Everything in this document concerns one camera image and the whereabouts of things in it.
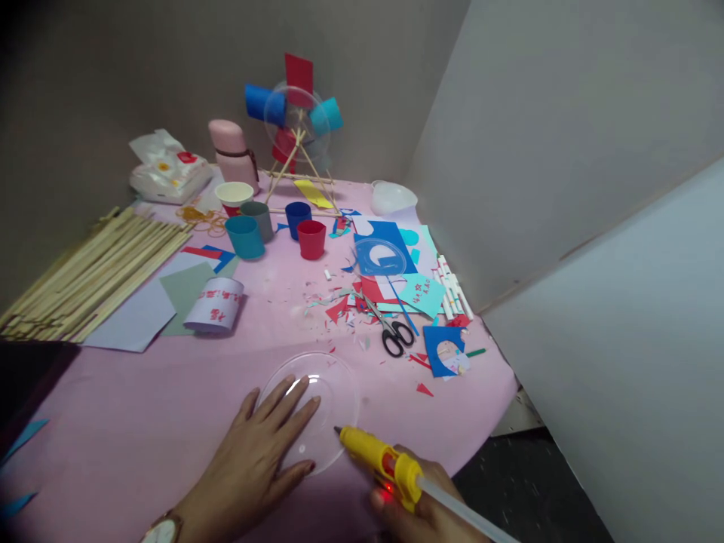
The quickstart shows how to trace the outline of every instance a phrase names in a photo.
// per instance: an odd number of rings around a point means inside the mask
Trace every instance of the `floor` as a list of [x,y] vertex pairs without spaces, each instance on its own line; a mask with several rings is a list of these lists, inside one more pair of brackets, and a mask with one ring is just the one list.
[[524,543],[611,543],[545,428],[491,437],[453,481],[468,505]]

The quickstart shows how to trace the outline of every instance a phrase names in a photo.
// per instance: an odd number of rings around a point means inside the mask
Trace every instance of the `gray paper cup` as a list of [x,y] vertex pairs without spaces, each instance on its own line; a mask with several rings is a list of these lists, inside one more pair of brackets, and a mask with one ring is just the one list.
[[274,237],[272,229],[272,218],[269,215],[269,206],[262,202],[244,202],[241,205],[241,214],[252,217],[256,224],[259,225],[259,232],[262,235],[262,241],[268,243]]

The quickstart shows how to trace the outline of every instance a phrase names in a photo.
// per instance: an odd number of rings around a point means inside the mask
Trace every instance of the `clear plastic plate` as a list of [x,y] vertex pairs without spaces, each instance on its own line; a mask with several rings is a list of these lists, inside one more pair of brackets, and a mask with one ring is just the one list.
[[333,354],[299,354],[285,362],[271,376],[259,396],[259,402],[288,375],[294,375],[297,379],[309,376],[309,388],[296,405],[295,413],[314,396],[320,396],[321,402],[307,427],[282,460],[281,468],[288,468],[303,460],[314,460],[317,466],[311,475],[316,475],[330,467],[344,450],[334,427],[357,425],[360,414],[357,380],[347,364]]

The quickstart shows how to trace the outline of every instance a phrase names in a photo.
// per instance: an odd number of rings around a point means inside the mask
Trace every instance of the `hand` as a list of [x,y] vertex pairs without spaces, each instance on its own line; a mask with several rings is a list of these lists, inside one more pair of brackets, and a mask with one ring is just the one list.
[[309,386],[304,376],[279,383],[254,410],[259,389],[244,398],[232,427],[188,495],[173,509],[183,519],[178,543],[226,543],[248,532],[314,470],[311,460],[278,473],[279,461],[319,407],[313,397],[292,416]]
[[[395,445],[399,453],[407,453],[419,462],[425,479],[437,484],[453,498],[465,503],[443,467],[437,462],[422,460],[411,450]],[[415,514],[405,509],[391,494],[375,489],[370,496],[372,507],[387,528],[403,543],[489,543],[490,540],[456,514],[422,493]]]

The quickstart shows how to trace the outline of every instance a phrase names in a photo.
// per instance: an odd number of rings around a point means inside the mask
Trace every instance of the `paper roll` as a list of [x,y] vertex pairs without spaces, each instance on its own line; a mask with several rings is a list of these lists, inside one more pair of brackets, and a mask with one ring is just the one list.
[[197,332],[230,332],[243,294],[244,285],[235,279],[209,279],[183,325]]

